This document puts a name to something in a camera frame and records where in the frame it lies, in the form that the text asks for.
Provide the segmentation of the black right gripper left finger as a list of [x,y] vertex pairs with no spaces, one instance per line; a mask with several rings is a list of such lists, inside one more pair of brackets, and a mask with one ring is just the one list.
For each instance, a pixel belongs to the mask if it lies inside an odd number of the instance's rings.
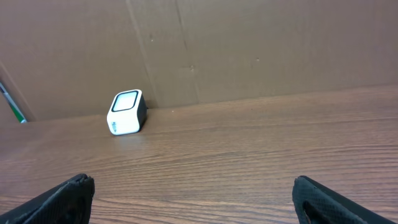
[[88,224],[94,194],[94,178],[78,174],[2,214],[1,223]]

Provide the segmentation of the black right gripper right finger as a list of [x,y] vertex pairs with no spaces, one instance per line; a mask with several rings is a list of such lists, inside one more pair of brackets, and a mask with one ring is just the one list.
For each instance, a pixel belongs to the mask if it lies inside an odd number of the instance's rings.
[[304,175],[294,180],[292,201],[300,224],[394,224]]

